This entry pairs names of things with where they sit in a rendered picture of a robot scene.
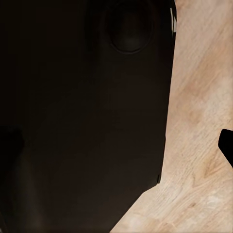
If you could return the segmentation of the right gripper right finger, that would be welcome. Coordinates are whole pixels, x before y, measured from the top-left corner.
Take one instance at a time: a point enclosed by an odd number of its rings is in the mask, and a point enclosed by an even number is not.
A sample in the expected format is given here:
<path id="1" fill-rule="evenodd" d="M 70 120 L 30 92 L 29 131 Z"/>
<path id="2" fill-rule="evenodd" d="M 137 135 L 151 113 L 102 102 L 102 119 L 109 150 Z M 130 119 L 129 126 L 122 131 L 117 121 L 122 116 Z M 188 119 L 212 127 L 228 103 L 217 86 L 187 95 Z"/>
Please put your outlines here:
<path id="1" fill-rule="evenodd" d="M 233 131 L 223 129 L 219 136 L 218 146 L 233 167 Z"/>

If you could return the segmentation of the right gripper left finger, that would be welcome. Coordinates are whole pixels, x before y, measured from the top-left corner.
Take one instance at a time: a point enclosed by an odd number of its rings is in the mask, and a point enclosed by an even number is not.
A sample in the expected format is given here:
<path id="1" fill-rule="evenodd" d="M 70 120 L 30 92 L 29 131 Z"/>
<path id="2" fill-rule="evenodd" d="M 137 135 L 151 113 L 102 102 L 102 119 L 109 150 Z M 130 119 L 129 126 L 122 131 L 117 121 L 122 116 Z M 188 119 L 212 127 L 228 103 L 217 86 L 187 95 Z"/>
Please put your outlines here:
<path id="1" fill-rule="evenodd" d="M 0 134 L 0 186 L 25 147 L 20 129 Z"/>

